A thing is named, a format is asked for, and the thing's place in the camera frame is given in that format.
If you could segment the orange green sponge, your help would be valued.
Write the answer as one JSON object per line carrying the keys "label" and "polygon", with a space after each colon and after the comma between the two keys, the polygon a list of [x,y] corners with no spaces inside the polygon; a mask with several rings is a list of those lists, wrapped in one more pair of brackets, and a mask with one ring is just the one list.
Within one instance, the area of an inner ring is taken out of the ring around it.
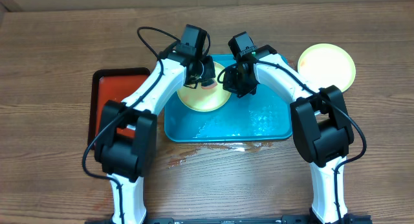
{"label": "orange green sponge", "polygon": [[211,78],[209,80],[203,81],[201,83],[202,89],[213,89],[217,85],[217,82],[215,79]]}

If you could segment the yellow plate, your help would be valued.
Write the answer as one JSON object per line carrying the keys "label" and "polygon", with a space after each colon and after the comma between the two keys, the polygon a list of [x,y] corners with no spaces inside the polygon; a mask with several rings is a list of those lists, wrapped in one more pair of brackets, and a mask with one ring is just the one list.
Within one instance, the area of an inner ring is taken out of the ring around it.
{"label": "yellow plate", "polygon": [[310,46],[300,56],[298,73],[320,87],[335,85],[342,92],[352,86],[356,66],[351,56],[341,47],[329,43]]}
{"label": "yellow plate", "polygon": [[183,87],[177,91],[180,101],[194,111],[209,112],[219,109],[230,98],[231,92],[225,91],[223,85],[214,78],[214,87],[196,89]]}

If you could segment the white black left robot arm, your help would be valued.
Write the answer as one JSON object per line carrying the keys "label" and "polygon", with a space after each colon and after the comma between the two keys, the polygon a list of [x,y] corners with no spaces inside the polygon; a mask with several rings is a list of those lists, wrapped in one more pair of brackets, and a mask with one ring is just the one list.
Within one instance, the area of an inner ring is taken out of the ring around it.
{"label": "white black left robot arm", "polygon": [[102,179],[110,182],[113,191],[109,223],[144,222],[144,177],[155,154],[158,115],[180,88],[214,77],[211,56],[191,58],[174,50],[157,62],[133,94],[104,104],[99,132],[90,146],[102,166]]}

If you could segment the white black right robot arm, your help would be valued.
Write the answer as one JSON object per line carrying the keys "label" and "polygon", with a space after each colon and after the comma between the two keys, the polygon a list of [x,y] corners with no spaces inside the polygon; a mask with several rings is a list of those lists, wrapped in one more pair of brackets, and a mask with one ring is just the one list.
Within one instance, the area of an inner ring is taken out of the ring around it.
{"label": "white black right robot arm", "polygon": [[221,73],[224,89],[244,96],[265,85],[290,106],[294,144],[311,171],[313,222],[353,223],[343,197],[343,169],[356,126],[342,92],[334,85],[314,86],[270,45],[231,45],[230,50],[235,63]]}

